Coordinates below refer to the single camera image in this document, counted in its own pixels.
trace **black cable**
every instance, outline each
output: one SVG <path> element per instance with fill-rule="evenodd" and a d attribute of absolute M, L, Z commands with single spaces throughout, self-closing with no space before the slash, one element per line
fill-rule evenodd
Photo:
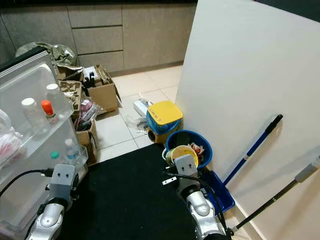
<path fill-rule="evenodd" d="M 18 176 L 16 176 L 14 179 L 12 179 L 1 191 L 0 191 L 0 198 L 4 194 L 4 192 L 19 178 L 21 178 L 24 175 L 32 174 L 32 173 L 41 173 L 44 174 L 46 177 L 52 177 L 52 174 L 54 172 L 53 168 L 48 169 L 35 169 L 35 170 L 29 170 L 25 171 L 23 173 L 20 173 Z"/>
<path fill-rule="evenodd" d="M 215 202 L 216 202 L 216 205 L 217 205 L 217 208 L 218 208 L 218 214 L 217 214 L 217 217 L 219 219 L 219 221 L 221 222 L 223 228 L 224 228 L 224 232 L 225 234 L 227 235 L 227 237 L 229 237 L 231 239 L 231 236 L 233 235 L 232 232 L 230 231 L 230 229 L 227 228 L 227 224 L 226 224 L 226 220 L 225 220 L 225 216 L 224 216 L 224 213 L 222 211 L 222 208 L 221 208 L 221 205 L 218 201 L 218 197 L 217 195 L 215 194 L 215 191 L 213 190 L 213 188 L 208 184 L 206 183 L 205 181 L 197 178 L 197 177 L 193 177 L 193 176 L 187 176 L 187 175 L 182 175 L 182 174 L 176 174 L 176 173 L 171 173 L 171 172 L 166 172 L 164 171 L 163 172 L 164 174 L 168 175 L 168 176 L 172 176 L 172 177 L 177 177 L 177 178 L 182 178 L 182 179 L 190 179 L 190 180 L 194 180 L 194 181 L 197 181 L 198 183 L 200 183 L 201 185 L 203 185 L 207 190 L 209 190 L 209 192 L 212 194 Z"/>
<path fill-rule="evenodd" d="M 37 218 L 38 218 L 38 216 L 35 217 L 35 219 L 31 222 L 31 224 L 30 224 L 30 226 L 29 226 L 29 228 L 28 228 L 28 231 L 26 231 L 26 235 L 25 235 L 25 237 L 24 237 L 24 240 L 26 240 L 26 239 L 28 238 L 28 236 L 29 236 L 29 234 L 30 234 L 30 231 L 31 231 L 33 225 L 35 224 Z"/>

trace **baseboard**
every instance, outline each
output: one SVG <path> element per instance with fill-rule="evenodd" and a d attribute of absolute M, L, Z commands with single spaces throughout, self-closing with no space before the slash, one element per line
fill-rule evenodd
<path fill-rule="evenodd" d="M 144 67 L 138 67 L 138 68 L 133 68 L 133 69 L 111 71 L 109 73 L 110 73 L 111 77 L 118 77 L 118 76 L 122 76 L 122 75 L 136 74 L 136 73 L 141 73 L 141 72 L 147 72 L 147 71 L 152 71 L 152 70 L 158 70 L 158 69 L 163 69 L 163 68 L 179 66 L 179 65 L 182 65 L 183 63 L 184 63 L 184 61 L 182 60 L 182 61 L 175 61 L 175 62 L 164 63 L 164 64 L 153 65 L 153 66 L 144 66 Z"/>
<path fill-rule="evenodd" d="M 244 211 L 244 209 L 235 202 L 235 206 L 231 208 L 231 213 L 236 217 L 239 222 L 248 217 L 248 214 Z M 252 240 L 267 240 L 267 238 L 261 233 L 258 227 L 253 222 L 248 222 L 243 226 L 243 229 L 249 235 Z"/>

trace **white board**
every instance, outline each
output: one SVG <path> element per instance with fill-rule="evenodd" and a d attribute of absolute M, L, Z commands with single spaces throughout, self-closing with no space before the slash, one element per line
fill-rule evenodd
<path fill-rule="evenodd" d="M 252 213 L 320 155 L 320 23 L 254 1 L 199 0 L 176 103 L 223 180 L 283 114 L 228 185 Z M 316 173 L 254 223 L 268 240 L 319 239 L 319 185 Z"/>

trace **yellow bucket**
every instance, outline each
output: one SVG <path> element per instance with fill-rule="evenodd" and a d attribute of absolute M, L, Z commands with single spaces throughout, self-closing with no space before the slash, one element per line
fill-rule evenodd
<path fill-rule="evenodd" d="M 198 167 L 198 156 L 196 154 L 196 152 L 190 147 L 190 146 L 186 146 L 186 145 L 180 145 L 177 146 L 174 149 L 171 149 L 170 151 L 168 151 L 165 155 L 165 157 L 162 155 L 163 159 L 165 159 L 165 161 L 169 164 L 169 165 L 174 165 L 175 164 L 175 159 L 178 157 L 181 157 L 183 155 L 191 155 L 193 156 L 193 160 L 194 160 L 194 164 L 196 167 Z"/>

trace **green bottle cap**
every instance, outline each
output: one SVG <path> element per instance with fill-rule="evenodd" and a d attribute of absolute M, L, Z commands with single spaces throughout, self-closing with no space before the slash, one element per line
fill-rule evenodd
<path fill-rule="evenodd" d="M 53 151 L 50 153 L 50 157 L 52 159 L 57 159 L 59 157 L 59 152 L 58 151 Z"/>

